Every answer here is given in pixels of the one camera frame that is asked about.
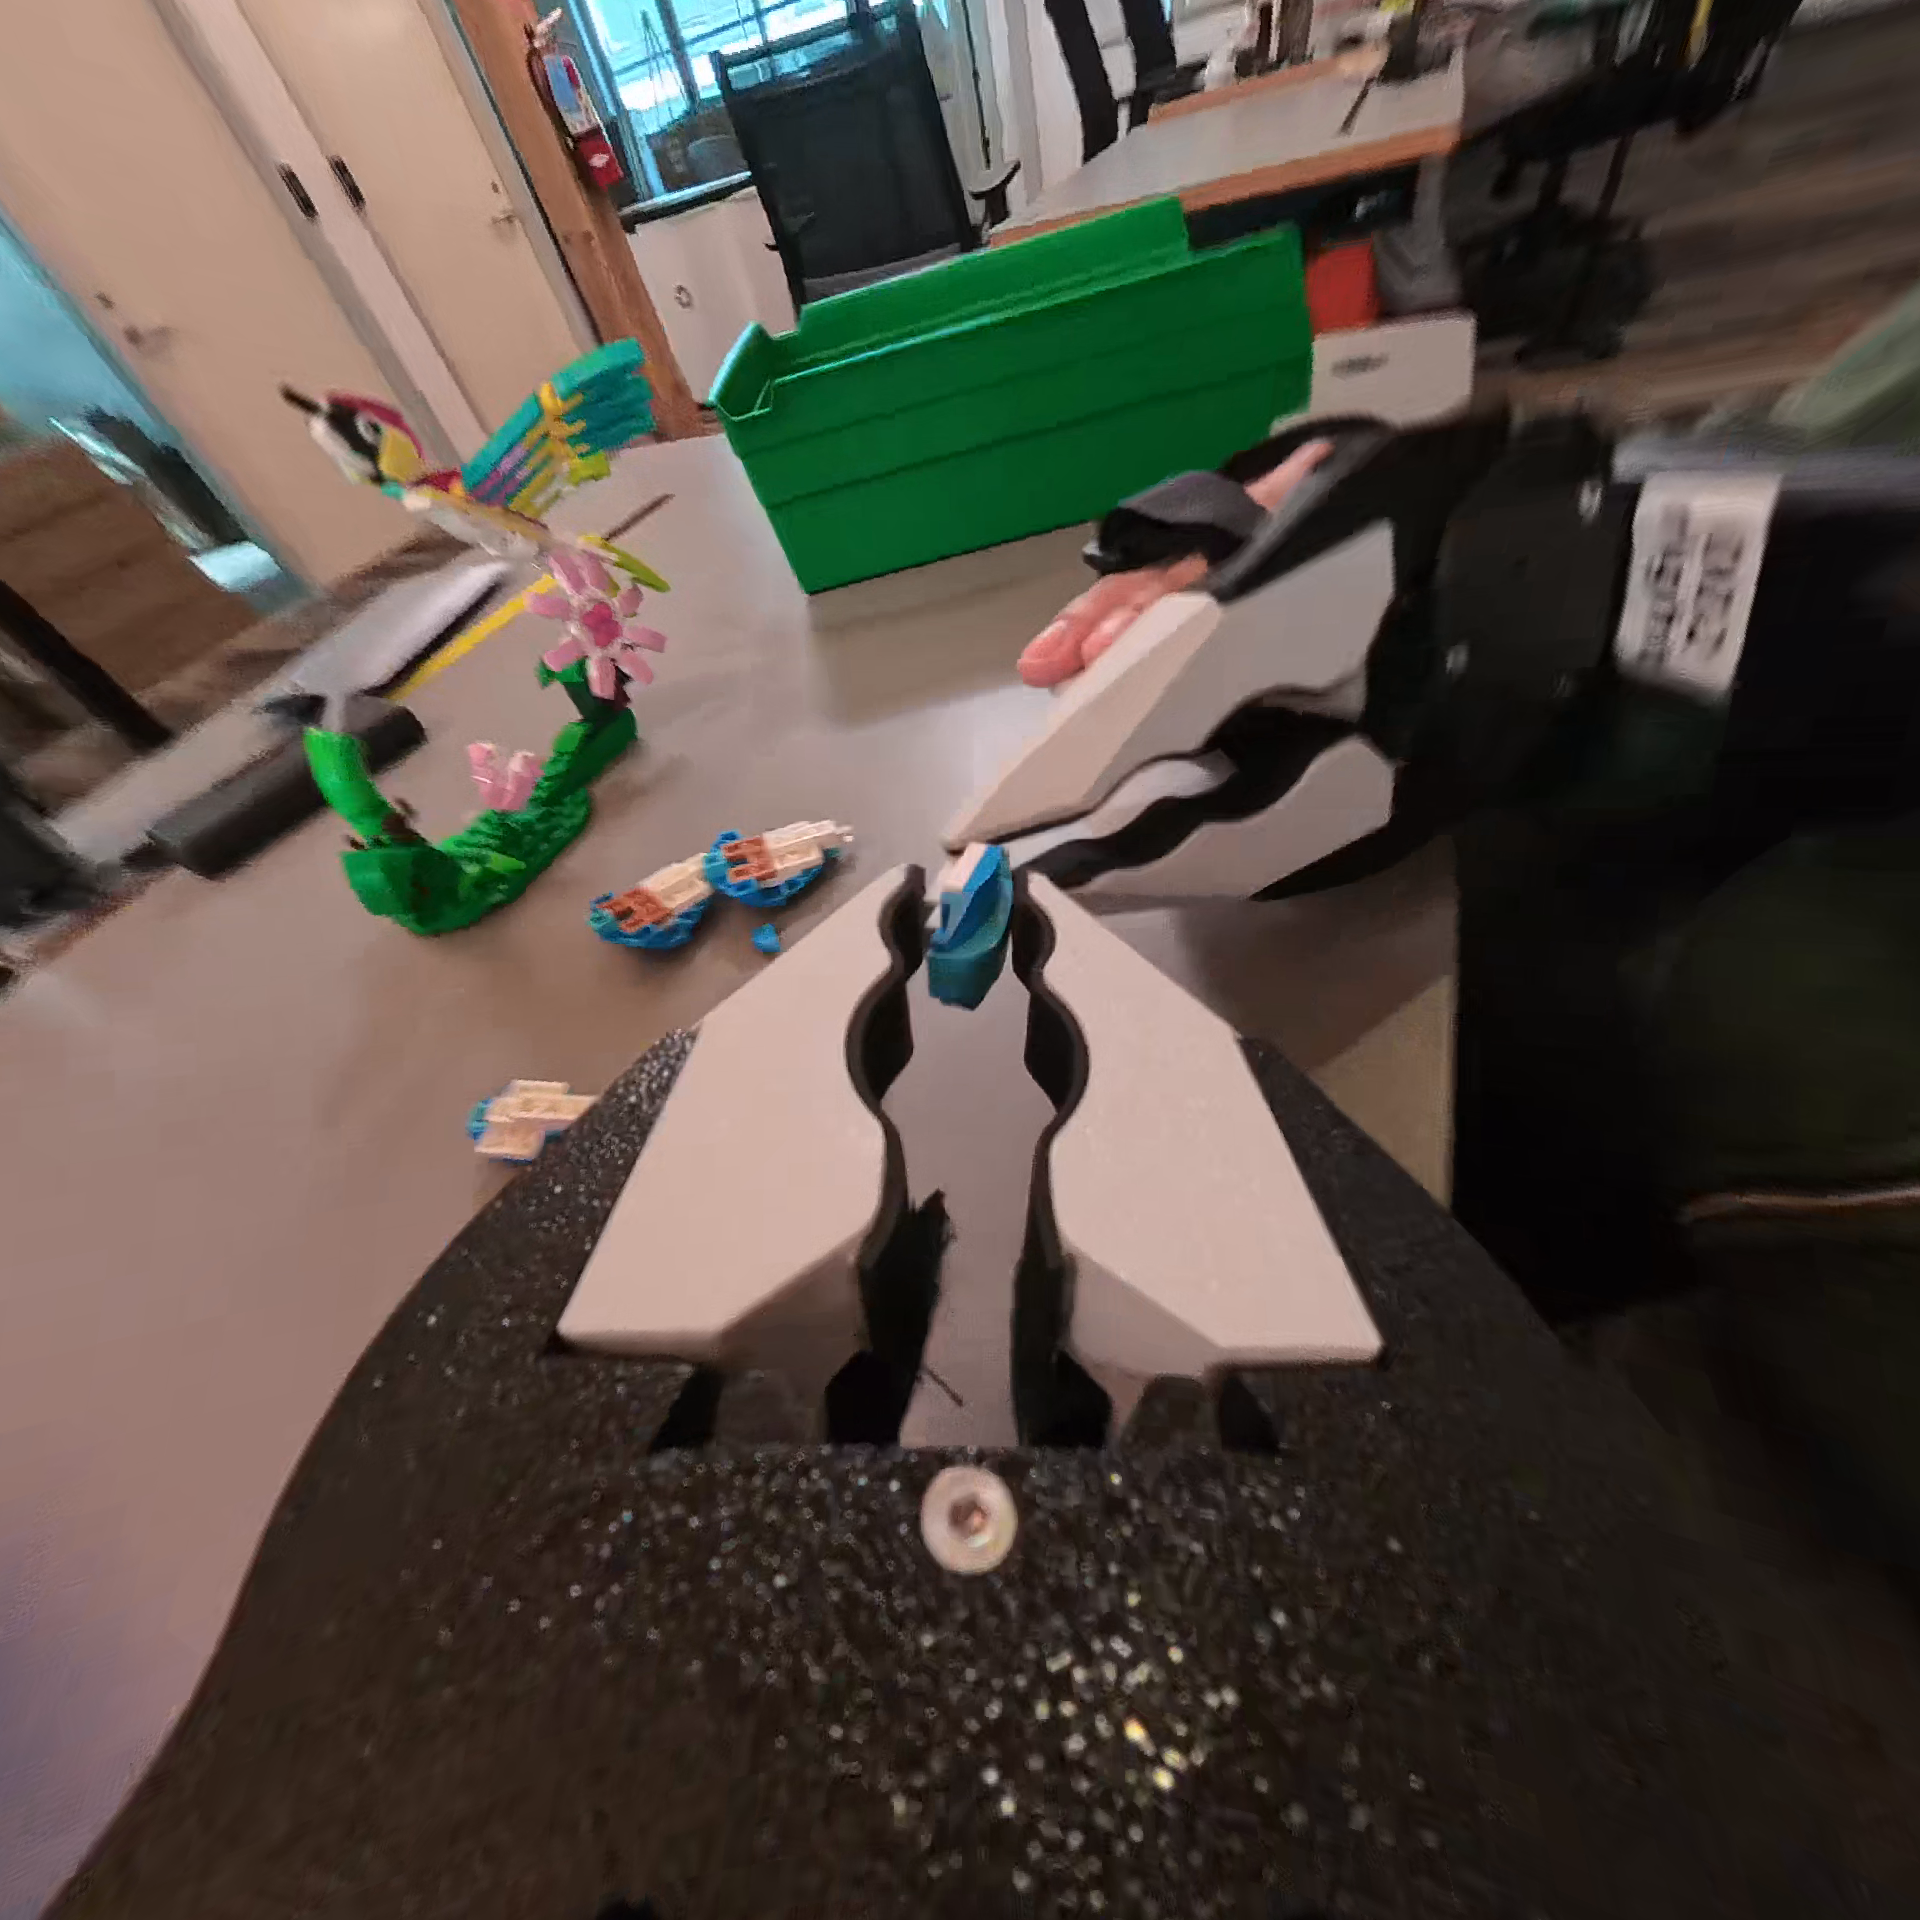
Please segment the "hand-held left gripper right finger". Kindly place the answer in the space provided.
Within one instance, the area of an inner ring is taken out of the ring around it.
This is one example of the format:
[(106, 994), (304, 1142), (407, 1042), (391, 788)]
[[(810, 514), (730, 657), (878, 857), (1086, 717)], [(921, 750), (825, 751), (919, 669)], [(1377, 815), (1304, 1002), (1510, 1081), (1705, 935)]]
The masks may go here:
[(1017, 1263), (1017, 1427), (1114, 1429), (1157, 1380), (1365, 1366), (1385, 1342), (1241, 1035), (1050, 881), (1017, 885), (1050, 1107)]

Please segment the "person's right hand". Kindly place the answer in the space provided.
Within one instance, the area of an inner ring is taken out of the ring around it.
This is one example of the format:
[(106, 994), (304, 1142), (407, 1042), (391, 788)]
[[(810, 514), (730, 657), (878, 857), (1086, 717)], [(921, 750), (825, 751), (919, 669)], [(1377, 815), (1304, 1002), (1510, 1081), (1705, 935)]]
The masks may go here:
[[(1325, 439), (1304, 442), (1286, 460), (1252, 476), (1242, 492), (1255, 514), (1265, 516), (1280, 507), (1330, 452), (1332, 444)], [(1151, 567), (1095, 579), (1023, 646), (1017, 661), (1018, 681), (1031, 687), (1055, 687), (1078, 677), (1092, 661), (1108, 653), (1144, 611), (1174, 591), (1196, 588), (1210, 565), (1209, 551), (1196, 545)]]

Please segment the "blue orange white lego assembly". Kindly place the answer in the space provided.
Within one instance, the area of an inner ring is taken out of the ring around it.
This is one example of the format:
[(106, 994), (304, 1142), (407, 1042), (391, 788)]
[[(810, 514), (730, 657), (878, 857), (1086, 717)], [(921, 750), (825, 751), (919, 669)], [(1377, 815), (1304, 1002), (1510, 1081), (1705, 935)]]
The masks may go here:
[(722, 831), (703, 852), (710, 889), (754, 907), (781, 907), (826, 875), (854, 835), (833, 820), (786, 822), (765, 831)]
[(594, 899), (588, 907), (588, 929), (613, 946), (674, 954), (698, 933), (712, 900), (708, 854), (697, 852), (662, 863), (620, 894)]

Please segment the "green plastic bin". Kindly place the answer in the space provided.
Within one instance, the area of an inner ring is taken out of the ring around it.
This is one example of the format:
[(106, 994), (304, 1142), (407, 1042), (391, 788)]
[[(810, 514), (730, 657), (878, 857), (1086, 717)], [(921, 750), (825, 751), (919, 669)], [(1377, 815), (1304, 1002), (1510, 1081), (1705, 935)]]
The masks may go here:
[(1096, 521), (1310, 382), (1295, 228), (1196, 246), (1153, 198), (751, 324), (710, 407), (818, 595)]

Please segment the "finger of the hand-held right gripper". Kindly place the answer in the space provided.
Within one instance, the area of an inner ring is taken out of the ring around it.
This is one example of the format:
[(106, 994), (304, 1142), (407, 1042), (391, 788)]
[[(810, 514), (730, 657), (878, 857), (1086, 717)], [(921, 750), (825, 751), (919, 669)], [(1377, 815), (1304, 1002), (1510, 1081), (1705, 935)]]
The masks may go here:
[(1031, 874), (1084, 906), (1249, 900), (1388, 828), (1397, 780), (1361, 734), (1286, 743), (1205, 793), (1036, 854)]
[(1053, 691), (1040, 731), (959, 809), (945, 849), (1047, 850), (1153, 799), (1196, 799), (1225, 778), (1216, 734), (1242, 713), (1356, 724), (1382, 620), (1377, 521), (1230, 604), (1199, 589), (1159, 599)]

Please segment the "small blue white lego piece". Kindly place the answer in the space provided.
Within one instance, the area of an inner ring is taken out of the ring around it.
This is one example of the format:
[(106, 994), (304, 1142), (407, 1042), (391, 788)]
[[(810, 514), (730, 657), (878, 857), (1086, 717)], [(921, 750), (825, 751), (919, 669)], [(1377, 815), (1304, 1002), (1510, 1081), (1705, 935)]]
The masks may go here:
[(928, 991), (973, 1012), (992, 994), (1012, 939), (1017, 878), (1005, 849), (966, 844), (942, 867), (928, 899)]

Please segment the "wooden edged desk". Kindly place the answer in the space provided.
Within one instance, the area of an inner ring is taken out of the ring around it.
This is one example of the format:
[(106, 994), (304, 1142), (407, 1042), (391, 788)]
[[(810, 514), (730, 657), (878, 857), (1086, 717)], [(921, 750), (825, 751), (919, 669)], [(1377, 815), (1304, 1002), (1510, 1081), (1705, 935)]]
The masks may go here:
[(1462, 113), (1462, 47), (1402, 82), (1366, 82), (1341, 61), (1292, 66), (1168, 102), (1047, 188), (992, 245), (1148, 201), (1205, 211), (1388, 174), (1450, 154)]

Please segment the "wooden post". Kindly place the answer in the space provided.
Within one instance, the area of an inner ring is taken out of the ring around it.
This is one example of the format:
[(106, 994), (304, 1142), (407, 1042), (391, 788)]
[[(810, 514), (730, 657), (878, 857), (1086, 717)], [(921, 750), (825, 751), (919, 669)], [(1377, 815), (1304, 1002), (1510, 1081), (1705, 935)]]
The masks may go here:
[(590, 178), (543, 86), (536, 5), (450, 2), (447, 9), (464, 31), (597, 337), (606, 346), (634, 340), (641, 353), (656, 437), (705, 439), (712, 418), (688, 387), (606, 188)]

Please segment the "red fire extinguisher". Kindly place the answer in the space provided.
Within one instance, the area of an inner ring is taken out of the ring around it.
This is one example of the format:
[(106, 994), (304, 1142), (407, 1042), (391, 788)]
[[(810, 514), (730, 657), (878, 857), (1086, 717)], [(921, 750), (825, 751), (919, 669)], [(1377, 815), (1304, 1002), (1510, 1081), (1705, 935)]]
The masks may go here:
[(580, 37), (566, 5), (534, 5), (534, 22), (524, 30), (530, 79), (548, 117), (562, 133), (582, 181), (604, 196), (626, 186), (629, 174), (592, 84), (576, 57)]

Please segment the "black mesh office chair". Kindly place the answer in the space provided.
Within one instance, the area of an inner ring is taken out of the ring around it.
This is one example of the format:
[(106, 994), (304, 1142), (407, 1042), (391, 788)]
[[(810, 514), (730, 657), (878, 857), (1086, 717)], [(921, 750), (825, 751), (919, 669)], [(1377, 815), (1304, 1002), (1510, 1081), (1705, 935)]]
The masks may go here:
[(710, 71), (797, 311), (983, 250), (993, 156), (976, 44), (945, 5), (848, 5)]

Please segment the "grey instruction booklet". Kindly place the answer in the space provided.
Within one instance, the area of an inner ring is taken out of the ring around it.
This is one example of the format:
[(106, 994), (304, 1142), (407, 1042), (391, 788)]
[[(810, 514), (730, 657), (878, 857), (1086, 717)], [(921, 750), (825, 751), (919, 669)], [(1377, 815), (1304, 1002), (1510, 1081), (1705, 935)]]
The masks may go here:
[(383, 694), (482, 611), (509, 573), (502, 561), (454, 561), (382, 588), (266, 681), (256, 711), (292, 724), (356, 694)]

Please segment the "white waste cabinet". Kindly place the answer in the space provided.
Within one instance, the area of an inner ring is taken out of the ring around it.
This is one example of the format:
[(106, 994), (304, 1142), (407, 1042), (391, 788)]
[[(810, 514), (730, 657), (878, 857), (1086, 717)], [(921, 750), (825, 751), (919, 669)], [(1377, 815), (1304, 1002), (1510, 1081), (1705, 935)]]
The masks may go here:
[(751, 177), (656, 198), (622, 217), (640, 279), (690, 396), (705, 404), (736, 338), (797, 323)]

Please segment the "lego bird flower model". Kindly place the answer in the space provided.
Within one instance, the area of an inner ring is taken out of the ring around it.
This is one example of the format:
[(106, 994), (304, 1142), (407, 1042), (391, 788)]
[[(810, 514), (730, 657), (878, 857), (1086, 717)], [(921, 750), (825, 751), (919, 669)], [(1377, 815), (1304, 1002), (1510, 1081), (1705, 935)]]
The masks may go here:
[(641, 348), (617, 340), (576, 357), (456, 467), (433, 467), (383, 401), (290, 387), (279, 396), (356, 484), (488, 561), (534, 565), (509, 617), (533, 613), (557, 627), (536, 677), (566, 692), (572, 719), (543, 751), (470, 745), (480, 807), (450, 837), (428, 837), (382, 791), (368, 745), (348, 724), (304, 727), (306, 770), (351, 835), (342, 874), (358, 906), (418, 937), (470, 929), (524, 897), (588, 830), (597, 780), (638, 745), (632, 692), (665, 649), (644, 622), (644, 599), (668, 582), (606, 535), (562, 533), (548, 514), (609, 478), (615, 455), (656, 433)]

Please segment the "orange container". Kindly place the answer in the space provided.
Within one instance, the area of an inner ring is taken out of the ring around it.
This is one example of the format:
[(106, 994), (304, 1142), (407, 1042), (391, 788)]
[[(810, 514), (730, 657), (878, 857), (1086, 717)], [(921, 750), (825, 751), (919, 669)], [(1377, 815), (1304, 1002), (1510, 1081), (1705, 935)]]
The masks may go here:
[(1376, 326), (1381, 295), (1373, 239), (1353, 237), (1311, 251), (1302, 267), (1302, 287), (1314, 340)]

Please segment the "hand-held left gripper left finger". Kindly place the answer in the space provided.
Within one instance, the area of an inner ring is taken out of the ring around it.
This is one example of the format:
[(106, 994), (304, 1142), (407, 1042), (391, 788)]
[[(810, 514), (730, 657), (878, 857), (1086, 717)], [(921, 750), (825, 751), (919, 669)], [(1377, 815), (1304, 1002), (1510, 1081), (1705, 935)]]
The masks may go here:
[(925, 1266), (882, 1109), (911, 1054), (925, 871), (895, 863), (698, 1022), (556, 1335), (578, 1354), (911, 1377)]

